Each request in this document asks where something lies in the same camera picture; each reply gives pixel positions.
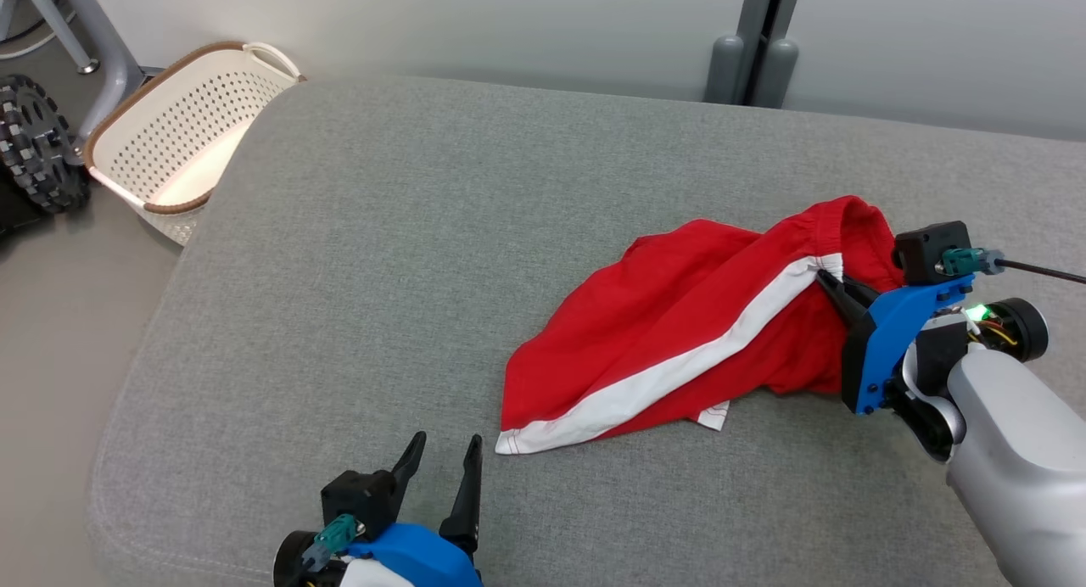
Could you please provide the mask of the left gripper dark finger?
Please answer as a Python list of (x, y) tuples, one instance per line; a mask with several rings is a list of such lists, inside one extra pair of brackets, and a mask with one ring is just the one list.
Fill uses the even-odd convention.
[(397, 487), (406, 487), (411, 483), (412, 476), (416, 474), (419, 464), (422, 463), (424, 445), (426, 443), (427, 434), (424, 431), (418, 431), (411, 437), (411, 444), (406, 446), (391, 470)]
[(473, 433), (462, 460), (458, 492), (451, 512), (439, 525), (438, 536), (473, 559), (479, 547), (482, 475), (484, 475), (484, 438)]

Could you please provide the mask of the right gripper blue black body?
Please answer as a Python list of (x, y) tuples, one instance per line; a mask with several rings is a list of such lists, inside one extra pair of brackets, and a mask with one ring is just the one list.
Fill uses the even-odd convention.
[(842, 348), (841, 399), (849, 412), (869, 416), (881, 408), (886, 382), (927, 321), (942, 309), (961, 304), (972, 292), (975, 275), (934, 285), (902, 286), (880, 293), (862, 321), (848, 327)]

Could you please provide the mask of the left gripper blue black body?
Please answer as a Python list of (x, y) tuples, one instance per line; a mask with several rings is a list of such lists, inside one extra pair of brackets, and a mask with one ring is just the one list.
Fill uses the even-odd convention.
[(372, 543), (353, 543), (345, 586), (481, 586), (468, 556), (422, 525), (395, 524)]

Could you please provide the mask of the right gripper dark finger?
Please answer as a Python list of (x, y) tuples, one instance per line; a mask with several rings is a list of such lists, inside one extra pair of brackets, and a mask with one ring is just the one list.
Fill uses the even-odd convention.
[(834, 277), (828, 270), (819, 270), (817, 273), (819, 285), (825, 289), (828, 296), (835, 305), (857, 305), (861, 310), (868, 310), (870, 306), (880, 297), (876, 289), (866, 285), (864, 282), (854, 279), (849, 275), (842, 275), (842, 278)]
[(825, 293), (847, 327), (864, 320), (866, 306), (853, 296), (845, 282), (825, 282)]

